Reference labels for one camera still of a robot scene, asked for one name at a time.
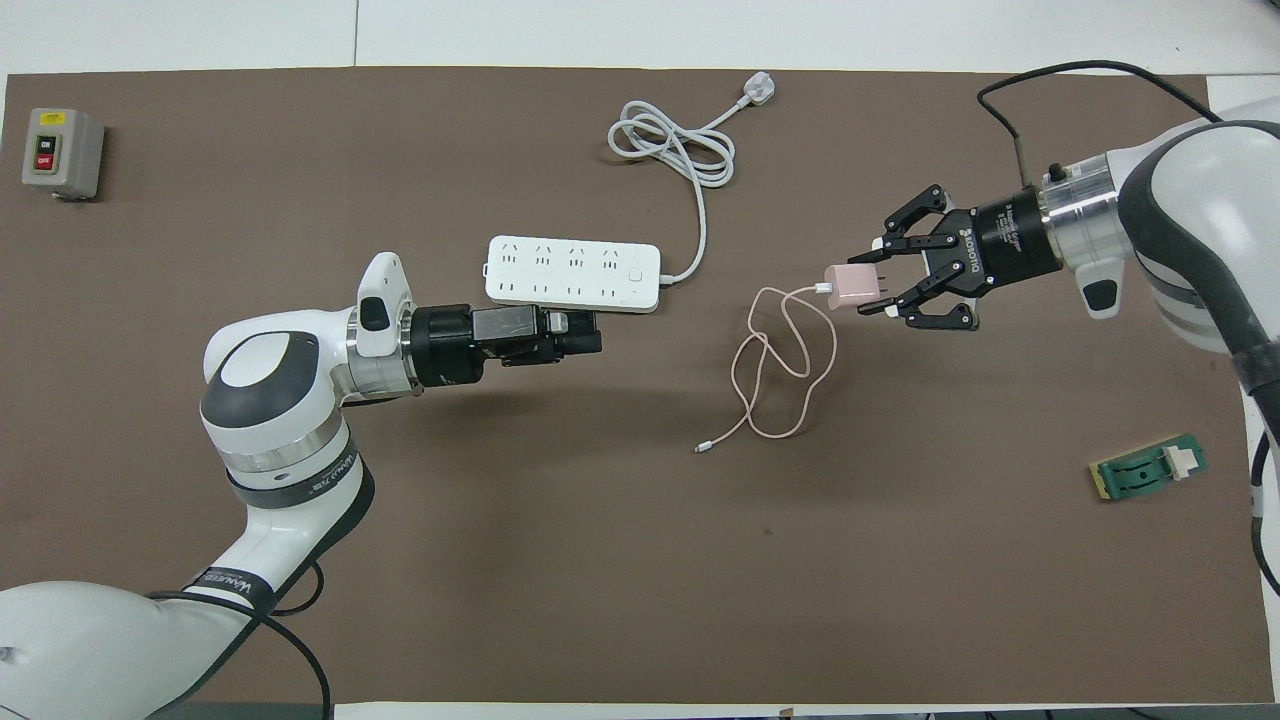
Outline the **green clip on card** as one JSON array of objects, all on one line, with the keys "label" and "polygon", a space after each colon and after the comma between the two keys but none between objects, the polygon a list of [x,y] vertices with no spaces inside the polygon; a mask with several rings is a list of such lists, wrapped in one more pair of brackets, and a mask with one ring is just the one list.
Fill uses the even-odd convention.
[{"label": "green clip on card", "polygon": [[1153,493],[1207,468],[1201,443],[1183,433],[1091,462],[1088,473],[1100,497],[1115,502]]}]

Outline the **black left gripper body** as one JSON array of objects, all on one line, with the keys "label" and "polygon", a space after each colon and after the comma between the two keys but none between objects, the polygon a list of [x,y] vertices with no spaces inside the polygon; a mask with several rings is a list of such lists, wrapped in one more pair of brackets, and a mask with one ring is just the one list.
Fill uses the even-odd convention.
[{"label": "black left gripper body", "polygon": [[558,361],[559,333],[561,313],[538,305],[421,306],[410,315],[410,356],[424,387],[472,384],[488,361],[504,366]]}]

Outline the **brown table mat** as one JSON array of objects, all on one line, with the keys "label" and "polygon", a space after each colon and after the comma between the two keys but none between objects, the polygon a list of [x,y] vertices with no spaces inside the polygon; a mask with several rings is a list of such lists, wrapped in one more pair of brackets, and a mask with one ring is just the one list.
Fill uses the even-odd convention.
[{"label": "brown table mat", "polygon": [[[621,165],[632,97],[703,123],[733,72],[346,68],[20,76],[0,147],[0,587],[175,589],[243,530],[198,418],[209,337],[347,307],[372,255],[484,305],[494,234],[696,243],[689,187]],[[764,284],[867,250],[931,183],[1018,187],[984,76],[794,72],[727,126],[700,270],[600,354],[355,407],[376,495],[294,621],[340,702],[1267,702],[1248,448],[1225,357],[1135,266],[1088,316],[1056,273],[977,332],[844,309],[801,434],[735,419]],[[99,195],[20,182],[29,113],[105,127]],[[1193,434],[1208,468],[1103,501],[1091,462]]]}]

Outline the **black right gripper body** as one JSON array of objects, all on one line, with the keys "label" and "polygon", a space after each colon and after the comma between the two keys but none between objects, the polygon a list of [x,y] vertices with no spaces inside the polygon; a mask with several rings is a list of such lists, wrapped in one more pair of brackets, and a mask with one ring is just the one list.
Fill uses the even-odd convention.
[{"label": "black right gripper body", "polygon": [[979,299],[992,290],[1062,269],[1041,211],[1037,187],[961,214],[960,261],[955,295]]}]

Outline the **pink USB charger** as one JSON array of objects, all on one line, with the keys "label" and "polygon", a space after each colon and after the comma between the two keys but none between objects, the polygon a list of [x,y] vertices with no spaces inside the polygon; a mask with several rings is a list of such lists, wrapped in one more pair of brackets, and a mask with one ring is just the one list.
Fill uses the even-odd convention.
[{"label": "pink USB charger", "polygon": [[829,310],[860,307],[884,299],[883,278],[873,264],[842,263],[826,268],[822,282],[815,286],[826,297]]}]

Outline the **white power strip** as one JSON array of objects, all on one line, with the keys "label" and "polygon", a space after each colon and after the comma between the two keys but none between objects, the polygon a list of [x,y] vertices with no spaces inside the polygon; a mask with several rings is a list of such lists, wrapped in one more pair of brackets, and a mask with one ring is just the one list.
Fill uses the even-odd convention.
[{"label": "white power strip", "polygon": [[659,305],[660,252],[648,243],[499,234],[483,275],[498,304],[648,314]]}]

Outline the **grey on-off switch box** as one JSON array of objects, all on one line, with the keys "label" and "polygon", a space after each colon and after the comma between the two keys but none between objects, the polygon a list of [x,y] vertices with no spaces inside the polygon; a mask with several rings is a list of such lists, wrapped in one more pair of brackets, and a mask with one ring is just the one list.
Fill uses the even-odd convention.
[{"label": "grey on-off switch box", "polygon": [[105,127],[88,113],[36,108],[29,113],[20,182],[65,202],[99,195]]}]

